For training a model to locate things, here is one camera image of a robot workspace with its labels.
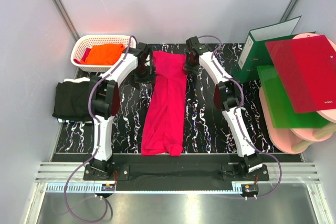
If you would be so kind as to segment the magenta t shirt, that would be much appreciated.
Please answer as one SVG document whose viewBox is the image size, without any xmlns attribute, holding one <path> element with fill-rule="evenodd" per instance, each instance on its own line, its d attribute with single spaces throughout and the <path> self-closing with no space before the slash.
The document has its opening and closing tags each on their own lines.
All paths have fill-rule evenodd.
<svg viewBox="0 0 336 224">
<path fill-rule="evenodd" d="M 155 51 L 153 56 L 156 80 L 145 118 L 141 154 L 179 156 L 183 150 L 186 56 L 163 51 Z"/>
</svg>

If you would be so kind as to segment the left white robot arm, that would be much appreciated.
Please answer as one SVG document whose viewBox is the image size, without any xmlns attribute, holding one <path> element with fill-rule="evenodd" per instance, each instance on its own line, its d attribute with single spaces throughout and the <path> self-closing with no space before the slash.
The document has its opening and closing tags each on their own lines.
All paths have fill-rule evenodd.
<svg viewBox="0 0 336 224">
<path fill-rule="evenodd" d="M 94 124 L 94 148 L 85 162 L 84 180 L 112 179 L 116 172 L 112 163 L 112 125 L 120 109 L 119 86 L 127 78 L 138 88 L 140 83 L 155 82 L 153 52 L 145 43 L 126 48 L 120 59 L 99 77 L 89 81 L 89 114 Z"/>
</svg>

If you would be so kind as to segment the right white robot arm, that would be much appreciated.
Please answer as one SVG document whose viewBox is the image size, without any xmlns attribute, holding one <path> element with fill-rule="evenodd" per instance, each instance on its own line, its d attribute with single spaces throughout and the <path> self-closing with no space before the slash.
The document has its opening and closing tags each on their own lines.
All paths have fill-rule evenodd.
<svg viewBox="0 0 336 224">
<path fill-rule="evenodd" d="M 243 90 L 240 84 L 225 70 L 215 57 L 215 51 L 201 44 L 197 36 L 186 41 L 187 51 L 184 70 L 195 72 L 203 67 L 215 85 L 214 104 L 221 111 L 233 135 L 240 161 L 227 175 L 240 176 L 244 180 L 257 180 L 262 172 L 263 163 L 255 150 L 246 129 L 241 108 Z"/>
</svg>

